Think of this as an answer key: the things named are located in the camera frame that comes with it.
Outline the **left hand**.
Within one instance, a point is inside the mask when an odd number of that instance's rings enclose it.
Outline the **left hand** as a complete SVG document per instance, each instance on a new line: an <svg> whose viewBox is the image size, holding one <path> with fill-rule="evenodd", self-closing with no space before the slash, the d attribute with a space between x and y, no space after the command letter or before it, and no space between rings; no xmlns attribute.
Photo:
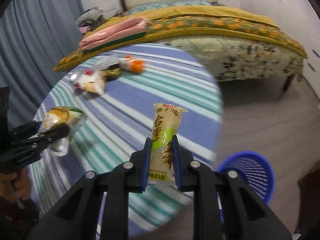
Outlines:
<svg viewBox="0 0 320 240"><path fill-rule="evenodd" d="M1 197L11 203L18 198L26 200L31 197L31 180L27 167L13 173L1 172Z"/></svg>

